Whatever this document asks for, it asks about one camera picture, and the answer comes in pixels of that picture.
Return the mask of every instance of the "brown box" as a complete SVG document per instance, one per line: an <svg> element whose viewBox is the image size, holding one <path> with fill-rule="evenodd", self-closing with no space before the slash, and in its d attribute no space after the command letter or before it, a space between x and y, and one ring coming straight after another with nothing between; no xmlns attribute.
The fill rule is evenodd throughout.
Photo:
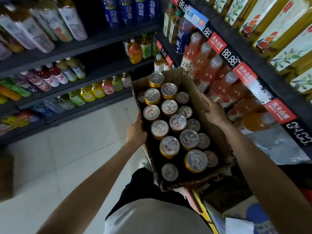
<svg viewBox="0 0 312 234"><path fill-rule="evenodd" d="M169 160L162 156L159 151L160 140L156 140L151 135L151 123L147 122L142 116L142 112L146 107L146 104L138 102L137 100L137 95L141 91L146 91L147 89L149 89L148 78L144 77L134 81L132 86L132 92L135 96L135 102L138 106L143 121L143 127L148 132L148 137L145 142L148 157L151 161L153 172L155 174L159 187L162 191L168 191L176 189L178 187L185 187L188 185L207 181L208 179L220 174L225 169L233 166L234 162L231 149L229 148L222 131L219 129L219 127L208 122L205 116L201 113L203 110L208 111L208 105L203 100L200 92L197 90L193 81L186 75L186 72L183 69L174 69L163 71L162 73L165 75L166 83L174 83L178 87L178 92L183 91L187 92L190 95L190 106L193 109L192 118L197 119L201 124L201 129L199 133L206 133L211 140L211 144L207 149L214 151L219 158L219 164L216 167L206 168L201 173L192 173L184 166L184 157L186 155L186 151L182 148L182 146L180 146L180 151L178 155L175 156L173 159ZM179 134L174 134L173 132L170 132L169 135L172 135L179 140ZM173 182L168 182L164 180L161 175L162 166L168 162L175 164L179 170L179 176Z"/></svg>

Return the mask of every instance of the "beverage bottle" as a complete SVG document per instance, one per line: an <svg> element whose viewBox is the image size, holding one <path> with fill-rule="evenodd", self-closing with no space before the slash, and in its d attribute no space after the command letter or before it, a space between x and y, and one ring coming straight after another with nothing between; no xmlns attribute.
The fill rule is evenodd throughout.
<svg viewBox="0 0 312 234"><path fill-rule="evenodd" d="M58 104L65 110L72 110L76 105L68 99L67 95L57 96Z"/></svg>
<svg viewBox="0 0 312 234"><path fill-rule="evenodd" d="M102 89L106 94L112 94L115 92L115 88L109 79L103 80Z"/></svg>
<svg viewBox="0 0 312 234"><path fill-rule="evenodd" d="M204 43L200 49L200 52L195 56L193 63L189 69L188 76L192 80L197 80L197 76L208 65L208 55L211 51L211 46L208 43Z"/></svg>
<svg viewBox="0 0 312 234"><path fill-rule="evenodd" d="M25 50L25 48L1 26L0 26L0 41L4 43L12 52L21 53L22 51Z"/></svg>
<svg viewBox="0 0 312 234"><path fill-rule="evenodd" d="M12 35L23 47L28 50L35 48L35 45L28 39L27 35L20 29L15 21L9 16L10 11L0 5L0 25Z"/></svg>
<svg viewBox="0 0 312 234"><path fill-rule="evenodd" d="M112 84L116 91L121 91L124 89L122 79L118 75L113 76Z"/></svg>
<svg viewBox="0 0 312 234"><path fill-rule="evenodd" d="M236 122L235 125L244 135L248 135L257 131L267 130L274 122L274 117L269 112L264 112L244 117L239 122Z"/></svg>
<svg viewBox="0 0 312 234"><path fill-rule="evenodd" d="M20 100L22 98L22 96L18 93L15 93L14 91L8 89L7 87L4 87L2 85L0 85L0 94L7 96L8 98L17 101Z"/></svg>
<svg viewBox="0 0 312 234"><path fill-rule="evenodd" d="M125 25L134 24L135 19L135 2L134 0L118 0L121 18Z"/></svg>
<svg viewBox="0 0 312 234"><path fill-rule="evenodd" d="M175 5L174 3L170 2L167 10L165 11L164 22L163 22L163 35L165 35L166 38L169 38L171 18L173 18L175 14L174 10L175 10Z"/></svg>
<svg viewBox="0 0 312 234"><path fill-rule="evenodd" d="M193 24L184 17L180 20L179 30L177 34L177 44L175 51L178 54L183 54L188 43L189 36L193 29Z"/></svg>
<svg viewBox="0 0 312 234"><path fill-rule="evenodd" d="M157 54L154 59L154 72L163 71L163 59L160 54Z"/></svg>
<svg viewBox="0 0 312 234"><path fill-rule="evenodd" d="M57 10L55 1L39 0L38 10L42 18L61 41L70 42L73 40L71 33Z"/></svg>
<svg viewBox="0 0 312 234"><path fill-rule="evenodd" d="M58 114L63 113L63 112L66 111L63 107L61 107L61 106L58 104L57 100L55 100L55 99L46 100L46 101L44 102L44 105L45 105L47 108L51 109L53 112L58 113Z"/></svg>
<svg viewBox="0 0 312 234"><path fill-rule="evenodd" d="M54 66L52 63L46 64L45 66L48 68L51 75L54 76L61 84L68 83L68 78L59 68Z"/></svg>
<svg viewBox="0 0 312 234"><path fill-rule="evenodd" d="M122 82L123 82L125 88L131 87L132 80L131 80L131 76L130 76L129 72L122 73L121 79L122 79Z"/></svg>
<svg viewBox="0 0 312 234"><path fill-rule="evenodd" d="M18 0L18 7L26 8L31 13L33 18L37 21L39 26L45 31L45 33L49 35L49 37L53 41L56 42L58 40L57 36L55 35L55 33L52 31L52 29L49 27L49 25L40 15L37 5L38 5L38 0Z"/></svg>
<svg viewBox="0 0 312 234"><path fill-rule="evenodd" d="M210 88L207 97L209 97L214 102L219 102L220 99L227 94L230 86L234 84L237 80L237 75L234 72L229 72L227 75L216 81Z"/></svg>
<svg viewBox="0 0 312 234"><path fill-rule="evenodd" d="M225 16L229 11L232 0L216 0L213 4L214 10L221 16Z"/></svg>
<svg viewBox="0 0 312 234"><path fill-rule="evenodd" d="M42 67L36 67L35 70L37 71L37 74L52 87L57 87L60 85L60 82L57 80L57 78L51 75L48 69L42 68Z"/></svg>
<svg viewBox="0 0 312 234"><path fill-rule="evenodd" d="M254 96L251 98L244 98L241 101L237 102L234 107L228 111L228 118L233 121L239 121L243 117L250 115L262 106L261 102Z"/></svg>
<svg viewBox="0 0 312 234"><path fill-rule="evenodd" d="M134 38L130 39L131 43L128 44L129 58L132 64L142 61L142 49L141 46L135 42Z"/></svg>
<svg viewBox="0 0 312 234"><path fill-rule="evenodd" d="M96 100L96 97L94 96L94 94L91 91L90 87L84 87L80 89L80 96L86 100L87 102L92 102L94 100Z"/></svg>
<svg viewBox="0 0 312 234"><path fill-rule="evenodd" d="M248 92L248 88L240 81L229 88L227 94L221 98L219 103L224 108L228 108L238 100L247 96Z"/></svg>
<svg viewBox="0 0 312 234"><path fill-rule="evenodd" d="M105 96L105 92L102 89L102 85L100 83L92 84L91 91L94 94L94 96L97 97L97 98L103 98Z"/></svg>
<svg viewBox="0 0 312 234"><path fill-rule="evenodd" d="M0 42L0 60L4 61L8 59L11 55L11 51L2 42Z"/></svg>
<svg viewBox="0 0 312 234"><path fill-rule="evenodd" d="M169 29L169 43L171 45L177 44L177 34L179 32L180 20L182 17L182 12L178 9L176 10L175 16L170 19L170 29Z"/></svg>
<svg viewBox="0 0 312 234"><path fill-rule="evenodd" d="M142 57L144 60L150 58L152 56L152 44L151 39L147 34L143 34L140 39L140 45L142 49Z"/></svg>
<svg viewBox="0 0 312 234"><path fill-rule="evenodd" d="M224 20L234 29L240 28L256 3L257 0L233 0Z"/></svg>
<svg viewBox="0 0 312 234"><path fill-rule="evenodd" d="M40 51L49 53L55 48L54 43L26 9L18 9L11 3L6 3L5 7L9 10L8 16L10 19L13 20L21 30L23 30L27 38Z"/></svg>
<svg viewBox="0 0 312 234"><path fill-rule="evenodd" d="M75 75L65 60L56 61L57 68L63 71L63 73L67 76L70 82L74 82L77 79L77 75Z"/></svg>
<svg viewBox="0 0 312 234"><path fill-rule="evenodd" d="M200 92L205 92L210 84L215 80L216 73L222 65L222 58L215 56L209 65L200 73L196 83L196 87Z"/></svg>
<svg viewBox="0 0 312 234"><path fill-rule="evenodd" d="M52 89L51 86L47 82L45 82L37 74L35 74L31 71L26 70L26 71L21 72L21 74L25 75L25 77L27 78L27 80L29 82L31 82L32 84L37 86L39 89L41 89L45 92L48 92Z"/></svg>
<svg viewBox="0 0 312 234"><path fill-rule="evenodd" d="M148 16L148 0L135 0L137 21L145 21Z"/></svg>
<svg viewBox="0 0 312 234"><path fill-rule="evenodd" d="M39 89L37 89L35 86L31 85L28 81L27 78L24 75L10 75L10 79L16 83L18 86L21 86L25 90L27 90L30 93L34 94L40 94Z"/></svg>
<svg viewBox="0 0 312 234"><path fill-rule="evenodd" d="M158 19L160 16L160 0L148 0L149 1L149 16L150 19Z"/></svg>
<svg viewBox="0 0 312 234"><path fill-rule="evenodd" d="M74 57L67 57L66 58L66 63L75 72L76 76L79 79L83 79L83 78L86 77L85 71L80 68L79 61L76 58L74 58Z"/></svg>
<svg viewBox="0 0 312 234"><path fill-rule="evenodd" d="M72 36L78 41L86 40L88 35L78 15L75 3L72 0L58 0L57 7Z"/></svg>
<svg viewBox="0 0 312 234"><path fill-rule="evenodd" d="M28 92L27 90L25 90L24 88L22 88L21 86L16 85L10 78L1 79L0 83L4 87L7 87L8 89L17 92L18 94L20 94L23 97L28 97L32 94L32 93Z"/></svg>
<svg viewBox="0 0 312 234"><path fill-rule="evenodd" d="M265 31L289 0L258 0L239 33L252 41Z"/></svg>
<svg viewBox="0 0 312 234"><path fill-rule="evenodd" d="M289 0L270 25L253 41L262 57L287 46L312 22L312 0Z"/></svg>
<svg viewBox="0 0 312 234"><path fill-rule="evenodd" d="M78 90L74 92L69 92L68 98L72 103L74 103L77 106L82 106L85 104L85 100L80 96L80 93L78 92Z"/></svg>
<svg viewBox="0 0 312 234"><path fill-rule="evenodd" d="M104 13L107 23L112 27L121 25L117 0L102 0L104 4Z"/></svg>

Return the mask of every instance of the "red price tag label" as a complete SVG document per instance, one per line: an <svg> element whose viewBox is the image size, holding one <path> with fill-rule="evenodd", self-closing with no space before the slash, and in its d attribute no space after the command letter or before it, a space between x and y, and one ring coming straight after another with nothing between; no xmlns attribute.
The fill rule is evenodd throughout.
<svg viewBox="0 0 312 234"><path fill-rule="evenodd" d="M250 69L250 67L244 62L241 62L237 67L235 67L233 72L246 86L258 78L255 72L253 72L253 70Z"/></svg>
<svg viewBox="0 0 312 234"><path fill-rule="evenodd" d="M209 45L213 48L213 50L216 51L218 55L227 46L227 44L223 41L223 39L215 32L213 33L213 35L211 35L207 43L209 43Z"/></svg>
<svg viewBox="0 0 312 234"><path fill-rule="evenodd" d="M177 6L180 0L170 0L170 1L173 2Z"/></svg>
<svg viewBox="0 0 312 234"><path fill-rule="evenodd" d="M167 55L167 57L166 57L166 62L169 64L169 66L171 67L171 65L173 64L173 60L170 58L170 56L169 55Z"/></svg>
<svg viewBox="0 0 312 234"><path fill-rule="evenodd" d="M159 40L157 40L156 46L157 46L158 50L161 51L162 45L161 45L161 43L159 42Z"/></svg>
<svg viewBox="0 0 312 234"><path fill-rule="evenodd" d="M264 107L272 114L275 121L279 124L284 124L297 118L295 114L293 114L278 98L264 104Z"/></svg>

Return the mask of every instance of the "floor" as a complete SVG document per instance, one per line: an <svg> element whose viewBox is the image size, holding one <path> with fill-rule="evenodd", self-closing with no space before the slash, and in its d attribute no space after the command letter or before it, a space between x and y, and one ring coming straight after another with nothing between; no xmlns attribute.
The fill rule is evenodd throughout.
<svg viewBox="0 0 312 234"><path fill-rule="evenodd" d="M132 97L11 144L15 196L0 203L1 233L35 233L77 185L125 144L137 111ZM86 234L103 233L106 215L144 156L140 148L128 161Z"/></svg>

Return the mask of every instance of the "white label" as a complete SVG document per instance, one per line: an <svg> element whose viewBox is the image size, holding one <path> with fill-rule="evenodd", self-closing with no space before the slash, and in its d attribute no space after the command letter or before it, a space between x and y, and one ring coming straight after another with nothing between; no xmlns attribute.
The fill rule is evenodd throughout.
<svg viewBox="0 0 312 234"><path fill-rule="evenodd" d="M265 52L307 12L308 8L309 3L305 0L290 0L254 43L254 47Z"/></svg>
<svg viewBox="0 0 312 234"><path fill-rule="evenodd" d="M63 70L63 73L67 76L67 78L71 81L74 82L77 79L77 76L70 70Z"/></svg>
<svg viewBox="0 0 312 234"><path fill-rule="evenodd" d="M6 16L0 17L0 25L9 32L20 44L22 44L26 49L32 50L35 45L27 38L24 32Z"/></svg>
<svg viewBox="0 0 312 234"><path fill-rule="evenodd" d="M18 22L28 39L42 52L49 53L55 46L49 39L48 35L39 27L34 18L29 17L24 22Z"/></svg>
<svg viewBox="0 0 312 234"><path fill-rule="evenodd" d="M233 107L231 110L228 111L228 118L233 121L233 122L236 122L238 121L239 119L242 119L243 118L243 115L240 114L238 112L238 110Z"/></svg>
<svg viewBox="0 0 312 234"><path fill-rule="evenodd" d="M227 0L216 0L213 8L216 10L216 12L220 14L226 2Z"/></svg>
<svg viewBox="0 0 312 234"><path fill-rule="evenodd" d="M63 19L58 15L57 10L50 9L48 11L39 11L43 19L47 22L50 28L63 42L72 41L73 37L68 31Z"/></svg>
<svg viewBox="0 0 312 234"><path fill-rule="evenodd" d="M163 22L163 35L167 37L168 32L168 25L169 25L169 16L165 13L165 20Z"/></svg>
<svg viewBox="0 0 312 234"><path fill-rule="evenodd" d="M60 82L54 76L51 76L50 78L47 78L44 80L45 80L45 82L47 82L52 87L57 87L60 85Z"/></svg>
<svg viewBox="0 0 312 234"><path fill-rule="evenodd" d="M231 106L232 104L234 104L236 102L236 100L231 99L230 97L228 97L227 95L222 97L222 99L220 100L220 105L224 108L228 108L229 106Z"/></svg>
<svg viewBox="0 0 312 234"><path fill-rule="evenodd" d="M206 91L206 89L208 88L208 86L211 84L211 83L209 83L209 82L204 82L204 81L202 81L202 80L199 80L198 81L199 83L197 84L197 89L198 89L198 91L199 92L205 92Z"/></svg>
<svg viewBox="0 0 312 234"><path fill-rule="evenodd" d="M185 56L183 56L182 62L181 62L181 67L185 71L189 71L189 69L191 68L192 62L193 62L193 60L189 60Z"/></svg>
<svg viewBox="0 0 312 234"><path fill-rule="evenodd" d="M207 97L216 103L221 99L221 97L216 95L212 90L208 92Z"/></svg>
<svg viewBox="0 0 312 234"><path fill-rule="evenodd" d="M48 26L48 24L45 22L45 20L41 17L40 13L36 9L29 9L31 14L33 15L34 19L37 20L39 25L45 30L45 32L51 37L53 41L57 41L58 38L55 35L55 33L51 30L51 28Z"/></svg>
<svg viewBox="0 0 312 234"><path fill-rule="evenodd" d="M54 75L54 77L57 78L61 84L67 84L68 83L68 78L66 77L66 75L63 72L61 72L59 75Z"/></svg>
<svg viewBox="0 0 312 234"><path fill-rule="evenodd" d="M155 63L154 63L154 72L162 72L163 71L163 64L161 64L161 65L156 65Z"/></svg>
<svg viewBox="0 0 312 234"><path fill-rule="evenodd" d="M289 84L301 93L312 89L312 68L294 78Z"/></svg>
<svg viewBox="0 0 312 234"><path fill-rule="evenodd" d="M81 41L88 38L84 25L75 8L59 8L59 12L76 40Z"/></svg>
<svg viewBox="0 0 312 234"><path fill-rule="evenodd" d="M79 79L85 78L85 72L79 66L72 69Z"/></svg>
<svg viewBox="0 0 312 234"><path fill-rule="evenodd" d="M169 31L169 43L171 43L172 35L174 33L174 22L171 21L170 23L170 31Z"/></svg>
<svg viewBox="0 0 312 234"><path fill-rule="evenodd" d="M225 16L225 21L230 25L233 25L241 12L244 10L248 1L249 0L234 0L232 2L231 8Z"/></svg>
<svg viewBox="0 0 312 234"><path fill-rule="evenodd" d="M312 25L309 25L270 62L277 71L285 69L312 50Z"/></svg>

